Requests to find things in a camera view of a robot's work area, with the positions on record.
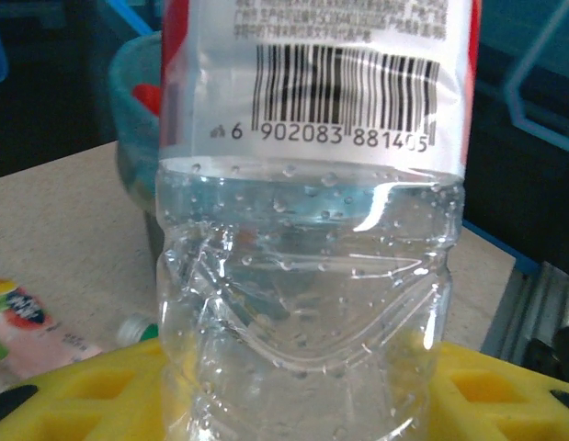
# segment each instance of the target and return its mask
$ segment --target clear plastic bottle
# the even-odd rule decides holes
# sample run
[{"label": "clear plastic bottle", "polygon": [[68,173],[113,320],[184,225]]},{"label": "clear plastic bottle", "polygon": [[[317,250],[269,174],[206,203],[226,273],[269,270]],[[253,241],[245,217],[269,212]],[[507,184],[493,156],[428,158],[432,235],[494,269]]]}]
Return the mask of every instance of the clear plastic bottle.
[{"label": "clear plastic bottle", "polygon": [[162,163],[157,189],[162,336],[176,375],[192,375],[179,371],[185,345],[197,353],[197,423],[184,439],[419,439],[461,181],[192,161]]}]

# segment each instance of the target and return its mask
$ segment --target barcode number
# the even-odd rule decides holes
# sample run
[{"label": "barcode number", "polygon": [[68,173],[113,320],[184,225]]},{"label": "barcode number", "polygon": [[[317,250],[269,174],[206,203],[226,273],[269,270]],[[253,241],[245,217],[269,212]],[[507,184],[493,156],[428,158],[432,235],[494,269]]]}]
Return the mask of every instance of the barcode number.
[{"label": "barcode number", "polygon": [[438,62],[319,45],[259,45],[256,62],[252,131],[418,151],[435,144]]}]

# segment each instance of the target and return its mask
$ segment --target barcode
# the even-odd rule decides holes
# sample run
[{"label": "barcode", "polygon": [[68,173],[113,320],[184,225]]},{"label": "barcode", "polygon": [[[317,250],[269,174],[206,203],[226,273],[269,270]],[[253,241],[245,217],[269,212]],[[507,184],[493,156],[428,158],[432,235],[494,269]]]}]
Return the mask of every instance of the barcode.
[{"label": "barcode", "polygon": [[435,144],[439,63],[370,49],[258,45],[252,130],[262,122],[423,132]]}]

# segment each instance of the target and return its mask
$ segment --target dark background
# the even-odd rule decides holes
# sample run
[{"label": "dark background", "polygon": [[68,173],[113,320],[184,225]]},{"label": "dark background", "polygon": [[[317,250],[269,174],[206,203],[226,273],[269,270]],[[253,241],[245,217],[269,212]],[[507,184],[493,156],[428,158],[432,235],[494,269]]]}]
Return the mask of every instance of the dark background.
[{"label": "dark background", "polygon": [[[142,2],[139,12],[158,27],[152,2]],[[1,0],[0,7],[24,3]],[[135,35],[102,0],[34,3],[59,4],[63,23],[47,20],[46,27],[38,17],[0,15],[10,62],[9,76],[0,84],[0,176],[115,139],[107,66],[122,42]],[[491,6],[500,7],[484,2],[488,12],[481,37],[465,218],[531,259],[549,261],[569,273],[569,153],[511,125],[498,87],[518,54],[490,41],[497,38],[495,29],[502,28],[495,17],[504,14],[491,12]],[[564,41],[554,41],[550,50],[560,53]],[[568,63],[568,57],[569,52],[560,62]],[[543,115],[534,116],[569,136],[569,77],[556,71],[551,63],[534,69],[522,94],[566,117],[554,127]]]}]

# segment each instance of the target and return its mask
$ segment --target water droplet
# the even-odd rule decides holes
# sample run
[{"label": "water droplet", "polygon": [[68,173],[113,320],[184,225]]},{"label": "water droplet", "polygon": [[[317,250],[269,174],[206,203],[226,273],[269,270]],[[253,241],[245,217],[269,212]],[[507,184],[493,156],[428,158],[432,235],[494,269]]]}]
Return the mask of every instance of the water droplet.
[{"label": "water droplet", "polygon": [[309,388],[304,389],[304,390],[301,392],[301,396],[304,397],[304,398],[311,398],[317,391],[318,391],[317,388],[315,388],[315,387],[309,387]]},{"label": "water droplet", "polygon": [[284,211],[286,211],[286,204],[280,200],[275,200],[274,201],[274,210],[277,213],[283,213]]},{"label": "water droplet", "polygon": [[325,187],[332,187],[332,186],[336,185],[338,181],[339,181],[339,179],[337,178],[337,175],[333,172],[327,173],[321,179],[321,182],[323,183],[323,185]]},{"label": "water droplet", "polygon": [[305,187],[304,188],[304,194],[306,196],[308,196],[309,198],[314,198],[315,196],[317,196],[319,194],[319,189],[316,187]]},{"label": "water droplet", "polygon": [[294,372],[292,376],[296,379],[306,379],[309,376],[309,374],[307,373],[306,370],[300,370],[298,372]]},{"label": "water droplet", "polygon": [[276,425],[274,426],[274,432],[278,436],[287,437],[290,434],[290,427],[288,427],[284,423],[276,423]]},{"label": "water droplet", "polygon": [[336,366],[325,366],[324,367],[325,375],[333,377],[334,379],[341,379],[344,375],[346,375],[346,368],[342,364]]},{"label": "water droplet", "polygon": [[296,167],[292,164],[288,164],[282,171],[286,177],[293,177],[296,174]]},{"label": "water droplet", "polygon": [[290,271],[292,269],[292,262],[290,260],[282,260],[280,262],[280,267],[284,270],[284,271]]},{"label": "water droplet", "polygon": [[211,395],[214,392],[214,384],[210,381],[204,381],[202,383],[202,391],[207,395]]},{"label": "water droplet", "polygon": [[314,309],[296,310],[294,312],[298,316],[300,322],[313,323],[319,318],[319,311]]},{"label": "water droplet", "polygon": [[274,324],[266,314],[258,314],[256,316],[256,323],[264,328],[272,328]]},{"label": "water droplet", "polygon": [[298,333],[296,335],[294,335],[294,343],[296,343],[296,345],[298,347],[305,347],[308,341],[308,337],[306,336],[306,334],[303,333]]},{"label": "water droplet", "polygon": [[347,439],[347,429],[343,425],[337,427],[333,432],[333,439],[334,441],[345,441]]}]

